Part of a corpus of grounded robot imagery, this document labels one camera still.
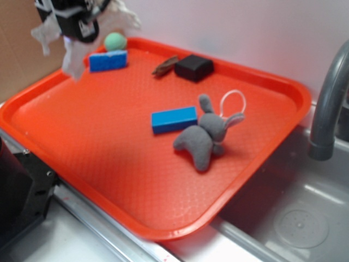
blue foam block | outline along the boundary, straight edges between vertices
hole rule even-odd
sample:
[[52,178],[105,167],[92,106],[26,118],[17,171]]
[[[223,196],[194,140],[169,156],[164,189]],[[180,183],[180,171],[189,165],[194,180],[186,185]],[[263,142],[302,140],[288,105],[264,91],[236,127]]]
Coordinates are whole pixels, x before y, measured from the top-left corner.
[[194,124],[197,124],[194,106],[152,113],[154,134],[182,130]]
[[107,53],[94,53],[89,56],[89,71],[100,72],[123,68],[127,63],[127,51],[116,50]]

green ball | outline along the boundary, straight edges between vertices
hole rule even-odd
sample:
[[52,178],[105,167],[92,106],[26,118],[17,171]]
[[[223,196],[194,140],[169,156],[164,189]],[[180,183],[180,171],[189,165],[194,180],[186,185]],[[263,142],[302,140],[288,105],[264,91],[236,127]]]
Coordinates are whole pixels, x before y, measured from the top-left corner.
[[110,33],[104,39],[104,46],[107,51],[125,49],[127,46],[127,39],[120,33]]

sink drain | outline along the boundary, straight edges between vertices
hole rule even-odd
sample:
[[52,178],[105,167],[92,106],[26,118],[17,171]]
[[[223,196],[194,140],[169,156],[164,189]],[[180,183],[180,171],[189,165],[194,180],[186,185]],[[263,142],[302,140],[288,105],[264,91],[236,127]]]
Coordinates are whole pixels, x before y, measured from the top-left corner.
[[274,227],[284,243],[298,248],[316,247],[328,235],[325,217],[311,210],[284,210],[276,216]]

sink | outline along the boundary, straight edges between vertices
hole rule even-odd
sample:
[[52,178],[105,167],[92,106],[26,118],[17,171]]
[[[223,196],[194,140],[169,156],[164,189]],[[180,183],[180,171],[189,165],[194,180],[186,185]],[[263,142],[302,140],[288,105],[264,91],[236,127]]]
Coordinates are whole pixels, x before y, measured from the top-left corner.
[[318,162],[309,133],[297,127],[219,214],[267,261],[349,261],[349,144]]

white wall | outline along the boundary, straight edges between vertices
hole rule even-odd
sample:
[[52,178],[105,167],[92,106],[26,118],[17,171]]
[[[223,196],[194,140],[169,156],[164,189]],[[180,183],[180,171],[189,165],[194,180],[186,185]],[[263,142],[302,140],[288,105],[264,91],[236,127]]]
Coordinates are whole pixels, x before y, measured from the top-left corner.
[[317,100],[349,39],[348,0],[125,0],[151,40],[295,79]]

